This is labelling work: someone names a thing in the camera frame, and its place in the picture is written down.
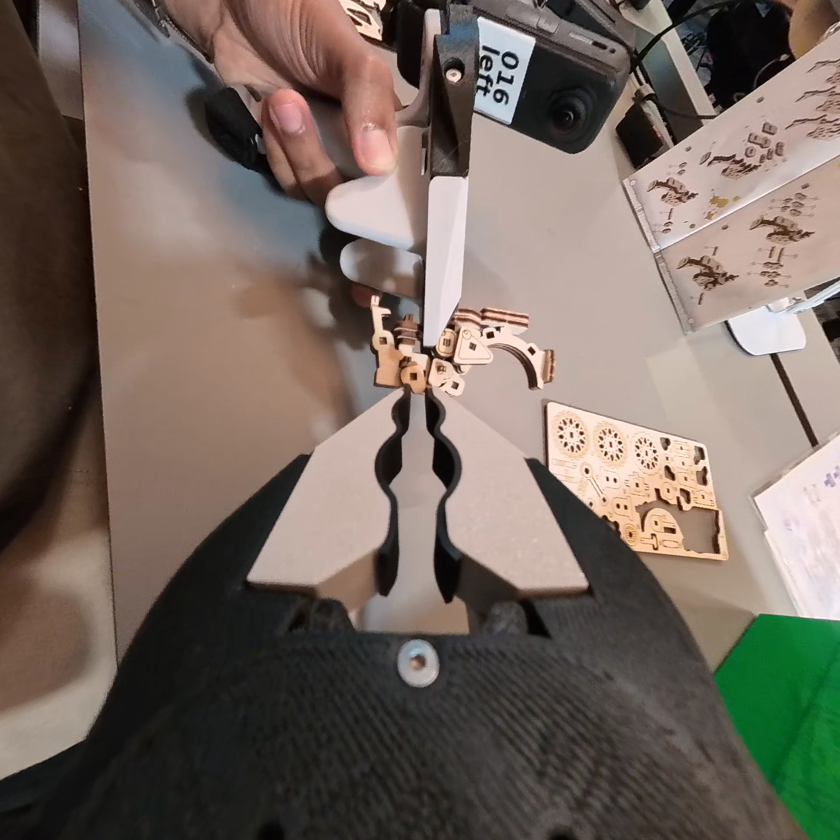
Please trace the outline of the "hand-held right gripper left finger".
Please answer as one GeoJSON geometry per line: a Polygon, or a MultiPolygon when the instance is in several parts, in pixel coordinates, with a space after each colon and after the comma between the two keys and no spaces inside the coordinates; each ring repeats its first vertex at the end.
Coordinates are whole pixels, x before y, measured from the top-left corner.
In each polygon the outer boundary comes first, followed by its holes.
{"type": "Polygon", "coordinates": [[[349,612],[390,594],[400,559],[391,483],[410,413],[410,394],[392,392],[313,450],[249,584],[332,599],[349,612]]]}

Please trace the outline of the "green cloth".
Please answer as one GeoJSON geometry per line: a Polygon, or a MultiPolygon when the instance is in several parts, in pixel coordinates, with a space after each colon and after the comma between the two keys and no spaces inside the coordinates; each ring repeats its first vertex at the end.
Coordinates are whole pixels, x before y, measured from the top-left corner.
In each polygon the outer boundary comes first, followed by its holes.
{"type": "Polygon", "coordinates": [[[811,839],[839,838],[839,622],[756,616],[717,667],[735,729],[811,839]]]}

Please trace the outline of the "person's left hand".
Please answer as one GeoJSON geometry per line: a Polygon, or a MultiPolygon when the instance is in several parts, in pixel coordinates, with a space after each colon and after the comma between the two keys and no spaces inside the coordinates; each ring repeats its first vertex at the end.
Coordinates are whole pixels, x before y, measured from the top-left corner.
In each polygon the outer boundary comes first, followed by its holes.
{"type": "Polygon", "coordinates": [[[393,172],[402,105],[392,72],[340,2],[169,2],[169,9],[227,85],[259,92],[266,157],[286,194],[323,207],[343,180],[322,147],[307,93],[340,104],[364,174],[393,172]]]}

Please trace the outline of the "wooden puzzle model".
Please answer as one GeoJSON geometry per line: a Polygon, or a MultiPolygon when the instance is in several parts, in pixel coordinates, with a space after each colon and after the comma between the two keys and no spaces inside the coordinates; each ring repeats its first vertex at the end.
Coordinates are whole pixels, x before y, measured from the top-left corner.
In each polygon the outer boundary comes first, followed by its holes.
{"type": "Polygon", "coordinates": [[[370,311],[371,350],[376,361],[374,384],[377,386],[406,387],[401,383],[400,368],[409,361],[416,361],[427,367],[426,392],[438,390],[450,396],[461,396],[465,391],[466,374],[473,368],[490,364],[495,351],[507,352],[518,360],[531,390],[542,389],[554,380],[554,350],[541,349],[523,338],[531,320],[525,312],[503,308],[457,308],[437,343],[422,348],[423,325],[412,315],[406,315],[388,328],[385,320],[392,312],[382,306],[381,298],[376,295],[371,297],[370,311]]]}

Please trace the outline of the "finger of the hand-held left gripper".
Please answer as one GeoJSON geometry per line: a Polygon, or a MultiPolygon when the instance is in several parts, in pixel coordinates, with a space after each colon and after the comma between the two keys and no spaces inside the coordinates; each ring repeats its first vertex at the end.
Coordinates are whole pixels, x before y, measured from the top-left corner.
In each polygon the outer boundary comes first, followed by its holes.
{"type": "Polygon", "coordinates": [[[469,178],[431,178],[423,298],[423,346],[433,347],[459,305],[463,286],[469,178]]]}

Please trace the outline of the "person's olive clothing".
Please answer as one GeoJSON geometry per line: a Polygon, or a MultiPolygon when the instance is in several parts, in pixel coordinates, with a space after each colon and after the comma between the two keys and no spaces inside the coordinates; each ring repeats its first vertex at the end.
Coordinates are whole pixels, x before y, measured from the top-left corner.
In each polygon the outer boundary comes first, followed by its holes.
{"type": "Polygon", "coordinates": [[[1,546],[41,504],[97,356],[84,155],[1,2],[1,546]]]}

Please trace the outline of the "white stand base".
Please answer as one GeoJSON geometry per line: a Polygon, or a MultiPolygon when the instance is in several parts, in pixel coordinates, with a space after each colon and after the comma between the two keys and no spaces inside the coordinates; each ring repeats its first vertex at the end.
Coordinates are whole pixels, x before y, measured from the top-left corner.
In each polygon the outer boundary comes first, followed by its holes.
{"type": "Polygon", "coordinates": [[[783,298],[726,321],[738,347],[750,356],[782,354],[806,346],[802,300],[783,298]]]}

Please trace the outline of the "black box with red label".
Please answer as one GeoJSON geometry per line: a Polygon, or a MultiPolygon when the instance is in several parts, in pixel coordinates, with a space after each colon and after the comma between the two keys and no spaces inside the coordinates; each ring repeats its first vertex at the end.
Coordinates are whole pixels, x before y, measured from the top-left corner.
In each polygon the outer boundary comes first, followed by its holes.
{"type": "Polygon", "coordinates": [[[634,102],[616,125],[616,137],[634,171],[673,147],[666,126],[656,118],[656,109],[648,102],[634,102]]]}

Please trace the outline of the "paper in clear sleeve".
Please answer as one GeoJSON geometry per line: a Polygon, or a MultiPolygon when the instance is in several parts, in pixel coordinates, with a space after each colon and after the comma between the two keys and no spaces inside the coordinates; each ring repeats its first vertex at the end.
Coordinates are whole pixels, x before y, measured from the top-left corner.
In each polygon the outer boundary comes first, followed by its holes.
{"type": "Polygon", "coordinates": [[[839,620],[839,436],[753,496],[796,615],[839,620]]]}

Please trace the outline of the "folded printed instruction sheet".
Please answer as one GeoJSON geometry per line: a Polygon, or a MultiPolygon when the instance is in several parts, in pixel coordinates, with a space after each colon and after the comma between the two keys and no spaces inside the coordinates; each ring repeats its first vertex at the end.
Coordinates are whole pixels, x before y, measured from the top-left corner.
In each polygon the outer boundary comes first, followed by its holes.
{"type": "Polygon", "coordinates": [[[684,333],[837,280],[839,34],[624,188],[684,333]]]}

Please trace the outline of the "grey desk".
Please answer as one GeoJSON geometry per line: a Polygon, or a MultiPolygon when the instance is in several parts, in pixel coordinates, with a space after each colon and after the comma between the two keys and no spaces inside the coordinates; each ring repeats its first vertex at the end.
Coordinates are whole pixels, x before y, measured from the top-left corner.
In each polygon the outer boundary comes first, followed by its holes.
{"type": "MultiPolygon", "coordinates": [[[[79,21],[121,657],[207,534],[385,391],[337,236],[207,139],[209,72],[121,2],[79,21]]],[[[715,668],[754,614],[794,612],[753,494],[837,432],[834,354],[811,312],[779,363],[722,325],[683,334],[612,127],[577,155],[473,132],[464,301],[527,312],[558,366],[531,392],[502,353],[461,403],[537,458],[546,398],[709,447],[728,561],[645,561],[715,668]]]]}

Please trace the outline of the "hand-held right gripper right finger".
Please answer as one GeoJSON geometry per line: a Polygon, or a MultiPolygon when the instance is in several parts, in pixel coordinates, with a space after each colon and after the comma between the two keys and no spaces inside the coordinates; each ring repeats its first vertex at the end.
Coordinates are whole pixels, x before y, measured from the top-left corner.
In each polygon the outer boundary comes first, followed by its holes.
{"type": "Polygon", "coordinates": [[[434,573],[444,601],[478,632],[498,604],[590,594],[590,585],[522,451],[459,400],[427,394],[435,513],[434,573]]]}

